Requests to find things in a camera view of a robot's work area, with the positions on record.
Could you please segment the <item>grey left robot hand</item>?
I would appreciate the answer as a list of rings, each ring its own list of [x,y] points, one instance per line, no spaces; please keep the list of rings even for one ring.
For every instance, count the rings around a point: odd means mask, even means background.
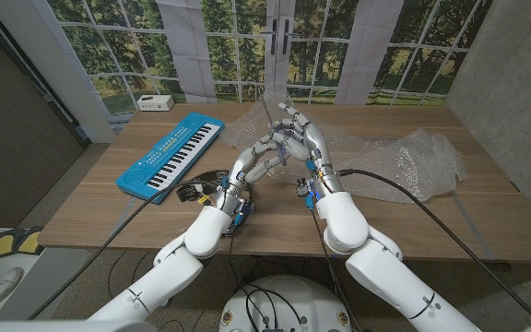
[[[270,169],[283,163],[288,158],[286,153],[279,152],[270,160],[258,162],[258,160],[269,150],[277,150],[286,139],[280,133],[266,135],[260,138],[249,148],[242,151],[229,172],[230,184],[237,187],[244,187],[252,184],[263,177]]]

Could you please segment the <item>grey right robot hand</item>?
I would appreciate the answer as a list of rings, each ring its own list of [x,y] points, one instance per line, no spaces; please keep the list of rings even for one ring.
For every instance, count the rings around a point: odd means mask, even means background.
[[[290,115],[273,124],[272,138],[296,160],[304,161],[315,177],[330,179],[335,176],[325,136],[321,129],[304,113],[285,104],[277,106]]]

